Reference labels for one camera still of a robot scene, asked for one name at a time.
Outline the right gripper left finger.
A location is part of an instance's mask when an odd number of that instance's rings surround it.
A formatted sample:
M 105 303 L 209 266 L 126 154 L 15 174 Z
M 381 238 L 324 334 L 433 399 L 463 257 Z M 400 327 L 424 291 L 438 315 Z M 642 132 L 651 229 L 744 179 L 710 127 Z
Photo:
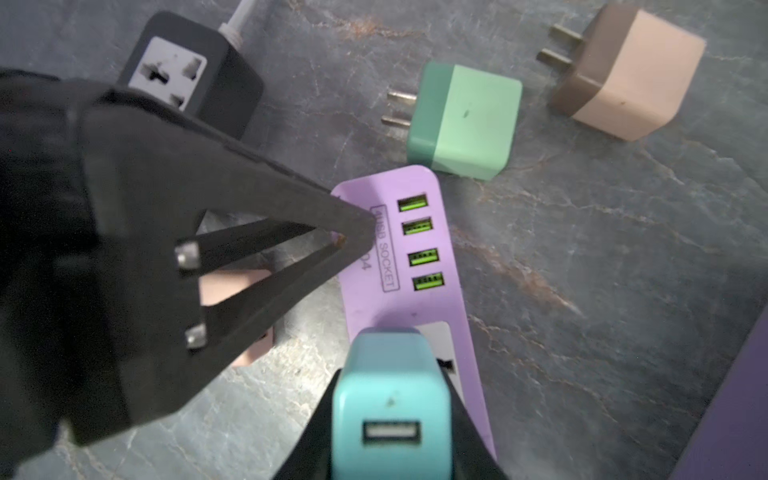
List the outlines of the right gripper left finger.
M 332 478 L 331 440 L 333 394 L 340 377 L 337 370 L 299 440 L 273 480 L 327 480 Z

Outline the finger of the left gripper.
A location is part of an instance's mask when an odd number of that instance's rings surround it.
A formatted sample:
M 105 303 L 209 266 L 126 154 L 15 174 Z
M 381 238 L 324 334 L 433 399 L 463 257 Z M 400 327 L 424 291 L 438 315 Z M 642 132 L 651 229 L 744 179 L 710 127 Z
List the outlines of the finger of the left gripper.
M 104 281 L 114 346 L 114 428 L 187 404 L 263 331 L 374 243 L 375 220 L 240 141 L 150 98 L 115 89 L 99 124 L 114 148 L 114 204 L 99 218 L 113 246 Z M 306 233 L 337 240 L 237 298 L 200 303 L 198 280 Z M 236 301 L 253 315 L 224 319 Z

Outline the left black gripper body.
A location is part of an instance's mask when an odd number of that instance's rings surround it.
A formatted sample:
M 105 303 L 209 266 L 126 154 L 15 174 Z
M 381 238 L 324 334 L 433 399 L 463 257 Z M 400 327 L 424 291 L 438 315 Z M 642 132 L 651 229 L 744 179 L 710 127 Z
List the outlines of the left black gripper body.
M 1 470 L 114 428 L 111 87 L 1 72 Z

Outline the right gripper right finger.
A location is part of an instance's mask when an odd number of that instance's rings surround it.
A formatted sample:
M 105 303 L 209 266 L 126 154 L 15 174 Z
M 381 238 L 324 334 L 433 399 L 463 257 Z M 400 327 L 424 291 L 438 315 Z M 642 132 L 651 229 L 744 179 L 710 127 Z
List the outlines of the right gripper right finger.
M 440 369 L 451 396 L 452 479 L 507 480 L 487 449 L 448 373 Z

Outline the pink charger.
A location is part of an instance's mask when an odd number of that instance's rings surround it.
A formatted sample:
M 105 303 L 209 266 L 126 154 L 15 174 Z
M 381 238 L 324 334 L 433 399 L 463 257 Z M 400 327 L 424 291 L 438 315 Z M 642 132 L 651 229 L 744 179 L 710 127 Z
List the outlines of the pink charger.
M 199 297 L 202 306 L 215 306 L 237 298 L 243 291 L 271 275 L 269 270 L 218 270 L 203 275 L 198 280 Z M 227 310 L 224 319 L 228 326 L 238 326 L 253 315 L 248 304 L 238 300 Z M 266 355 L 274 346 L 274 327 L 270 326 L 248 346 L 233 362 L 230 368 L 247 367 Z

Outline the teal charger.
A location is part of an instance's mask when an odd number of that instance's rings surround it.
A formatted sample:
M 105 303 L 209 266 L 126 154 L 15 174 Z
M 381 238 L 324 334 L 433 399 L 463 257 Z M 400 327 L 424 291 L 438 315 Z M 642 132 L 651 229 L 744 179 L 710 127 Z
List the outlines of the teal charger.
M 449 479 L 451 393 L 415 329 L 365 329 L 333 392 L 334 479 Z

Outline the black power strip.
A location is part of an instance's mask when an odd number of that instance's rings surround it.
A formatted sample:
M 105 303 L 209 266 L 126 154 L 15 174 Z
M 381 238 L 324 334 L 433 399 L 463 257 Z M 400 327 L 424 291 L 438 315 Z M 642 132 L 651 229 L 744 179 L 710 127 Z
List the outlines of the black power strip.
M 118 83 L 235 139 L 264 92 L 262 78 L 224 35 L 169 11 L 148 20 Z

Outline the purple power strip front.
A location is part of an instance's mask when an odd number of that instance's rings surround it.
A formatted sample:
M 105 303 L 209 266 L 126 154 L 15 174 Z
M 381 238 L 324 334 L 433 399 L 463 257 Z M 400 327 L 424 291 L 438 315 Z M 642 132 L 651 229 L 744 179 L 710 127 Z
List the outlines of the purple power strip front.
M 429 341 L 490 453 L 496 451 L 440 184 L 420 165 L 337 185 L 375 217 L 375 243 L 339 275 L 347 331 L 415 328 Z

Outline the purple power strip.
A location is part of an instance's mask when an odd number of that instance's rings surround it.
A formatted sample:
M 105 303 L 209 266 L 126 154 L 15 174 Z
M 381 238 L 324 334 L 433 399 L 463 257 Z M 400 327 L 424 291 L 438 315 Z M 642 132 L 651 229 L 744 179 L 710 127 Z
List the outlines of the purple power strip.
M 767 477 L 767 313 L 756 321 L 672 479 Z
M 496 451 L 440 184 L 420 165 L 337 185 L 375 217 L 375 243 L 339 275 L 347 331 L 415 328 L 429 341 L 490 453 Z

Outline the green USB charger plug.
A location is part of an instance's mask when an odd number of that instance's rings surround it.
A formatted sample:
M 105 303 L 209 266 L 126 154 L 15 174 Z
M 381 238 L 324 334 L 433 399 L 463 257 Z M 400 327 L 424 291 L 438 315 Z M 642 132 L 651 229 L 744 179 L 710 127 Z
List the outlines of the green USB charger plug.
M 517 79 L 429 61 L 416 94 L 387 92 L 414 107 L 411 118 L 381 121 L 408 131 L 408 163 L 488 181 L 507 166 L 522 94 Z

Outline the pink USB charger plug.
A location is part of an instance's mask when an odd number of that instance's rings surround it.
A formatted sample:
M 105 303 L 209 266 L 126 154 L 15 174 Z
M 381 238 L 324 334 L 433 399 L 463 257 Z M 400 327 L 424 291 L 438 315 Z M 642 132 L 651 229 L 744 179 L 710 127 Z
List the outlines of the pink USB charger plug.
M 631 4 L 607 3 L 579 34 L 561 25 L 536 59 L 563 72 L 550 106 L 624 141 L 636 141 L 678 113 L 706 40 Z

